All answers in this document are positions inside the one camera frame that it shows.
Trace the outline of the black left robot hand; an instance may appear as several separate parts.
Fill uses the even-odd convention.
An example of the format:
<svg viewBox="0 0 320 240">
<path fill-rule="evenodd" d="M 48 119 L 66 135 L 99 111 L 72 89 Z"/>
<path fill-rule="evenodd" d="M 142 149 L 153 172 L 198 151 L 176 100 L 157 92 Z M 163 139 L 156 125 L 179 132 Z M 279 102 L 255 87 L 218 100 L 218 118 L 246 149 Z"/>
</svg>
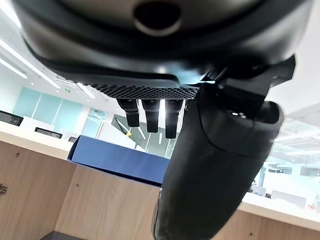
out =
<svg viewBox="0 0 320 240">
<path fill-rule="evenodd" d="M 265 98 L 289 81 L 311 0 L 14 0 L 32 55 L 117 100 L 130 127 L 176 139 L 156 240 L 209 240 L 231 218 L 284 121 Z"/>
</svg>

